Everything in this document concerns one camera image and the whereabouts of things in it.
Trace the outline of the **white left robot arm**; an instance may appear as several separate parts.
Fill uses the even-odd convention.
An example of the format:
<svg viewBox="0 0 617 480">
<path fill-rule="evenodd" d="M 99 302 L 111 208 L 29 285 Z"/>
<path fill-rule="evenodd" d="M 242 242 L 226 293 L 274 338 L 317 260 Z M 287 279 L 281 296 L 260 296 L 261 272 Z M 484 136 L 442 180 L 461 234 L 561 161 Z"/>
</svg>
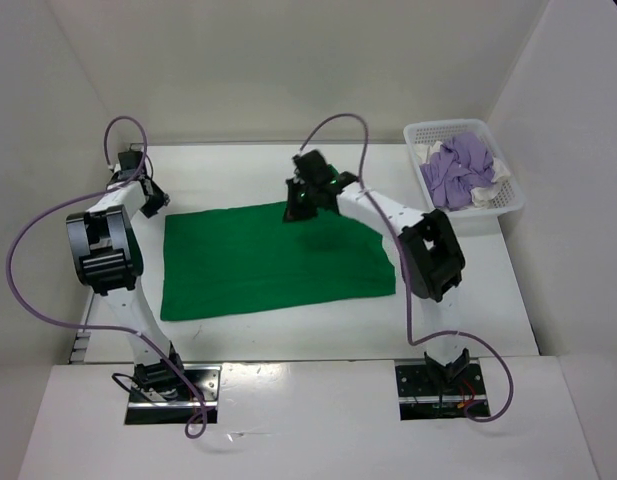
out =
<svg viewBox="0 0 617 480">
<path fill-rule="evenodd" d="M 144 176 L 125 184 L 129 177 L 115 173 L 94 206 L 69 215 L 67 234 L 79 281 L 104 300 L 120 326 L 134 331 L 129 338 L 134 382 L 144 392 L 173 400 L 185 393 L 188 376 L 144 294 L 144 262 L 131 225 L 138 212 L 154 216 L 168 196 Z M 167 365 L 163 355 L 176 367 Z"/>
</svg>

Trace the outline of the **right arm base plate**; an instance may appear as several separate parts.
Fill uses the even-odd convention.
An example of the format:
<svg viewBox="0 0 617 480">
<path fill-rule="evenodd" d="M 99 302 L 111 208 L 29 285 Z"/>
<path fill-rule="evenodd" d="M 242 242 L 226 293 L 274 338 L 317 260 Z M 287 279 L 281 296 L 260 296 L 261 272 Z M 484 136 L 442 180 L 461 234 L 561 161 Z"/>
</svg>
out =
<svg viewBox="0 0 617 480">
<path fill-rule="evenodd" d="M 441 392 L 423 360 L 396 362 L 394 370 L 401 421 L 465 418 L 465 408 L 477 418 L 491 415 L 477 360 Z"/>
</svg>

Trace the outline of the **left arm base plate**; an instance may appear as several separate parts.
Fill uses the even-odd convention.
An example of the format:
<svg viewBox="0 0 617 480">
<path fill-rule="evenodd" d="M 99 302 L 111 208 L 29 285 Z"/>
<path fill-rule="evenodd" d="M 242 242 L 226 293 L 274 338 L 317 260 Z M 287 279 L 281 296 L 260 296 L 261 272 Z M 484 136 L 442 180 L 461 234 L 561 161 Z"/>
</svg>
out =
<svg viewBox="0 0 617 480">
<path fill-rule="evenodd" d="M 207 423 L 216 424 L 222 367 L 219 364 L 185 364 L 184 367 L 188 380 L 204 396 Z M 125 425 L 185 425 L 191 416 L 201 414 L 199 401 L 185 385 L 162 394 L 140 386 L 135 375 L 113 373 L 112 378 L 128 396 Z"/>
</svg>

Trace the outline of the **green t-shirt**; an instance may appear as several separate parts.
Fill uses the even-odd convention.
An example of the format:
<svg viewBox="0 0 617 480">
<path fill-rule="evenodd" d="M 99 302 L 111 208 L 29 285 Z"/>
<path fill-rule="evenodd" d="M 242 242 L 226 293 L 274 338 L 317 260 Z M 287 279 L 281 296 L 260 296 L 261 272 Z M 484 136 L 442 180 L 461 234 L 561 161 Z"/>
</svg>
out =
<svg viewBox="0 0 617 480">
<path fill-rule="evenodd" d="M 332 212 L 285 223 L 282 202 L 169 215 L 160 317 L 201 320 L 396 290 L 382 237 Z"/>
</svg>

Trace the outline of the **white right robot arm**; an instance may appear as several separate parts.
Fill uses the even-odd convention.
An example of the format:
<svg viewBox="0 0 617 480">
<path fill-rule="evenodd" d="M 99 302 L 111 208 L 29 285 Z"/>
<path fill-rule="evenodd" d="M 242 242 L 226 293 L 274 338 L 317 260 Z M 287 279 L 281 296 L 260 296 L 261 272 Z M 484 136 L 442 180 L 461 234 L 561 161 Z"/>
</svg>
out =
<svg viewBox="0 0 617 480">
<path fill-rule="evenodd" d="M 468 351 L 456 332 L 465 258 L 446 214 L 407 207 L 364 187 L 349 172 L 330 175 L 321 184 L 295 176 L 286 186 L 285 222 L 331 211 L 392 242 L 404 283 L 408 343 L 424 347 L 429 386 L 438 393 L 452 391 L 468 363 Z"/>
</svg>

